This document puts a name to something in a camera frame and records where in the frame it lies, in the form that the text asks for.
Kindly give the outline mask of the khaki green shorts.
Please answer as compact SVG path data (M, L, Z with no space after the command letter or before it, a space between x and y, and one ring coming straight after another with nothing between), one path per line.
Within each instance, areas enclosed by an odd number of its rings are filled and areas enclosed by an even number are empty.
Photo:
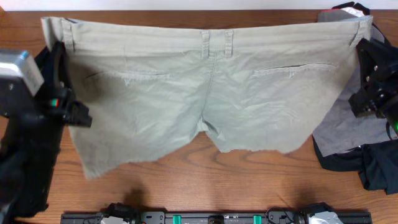
M358 65L371 16L285 26L173 29L43 17L90 128L70 128L87 178L155 161L203 132L221 152L298 149Z

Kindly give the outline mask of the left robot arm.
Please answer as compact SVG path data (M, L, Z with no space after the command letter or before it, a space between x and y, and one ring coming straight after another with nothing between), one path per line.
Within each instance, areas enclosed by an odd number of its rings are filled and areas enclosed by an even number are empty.
M65 126L89 128L69 76L65 45L56 42L36 57L1 50L1 223L47 209L54 166Z

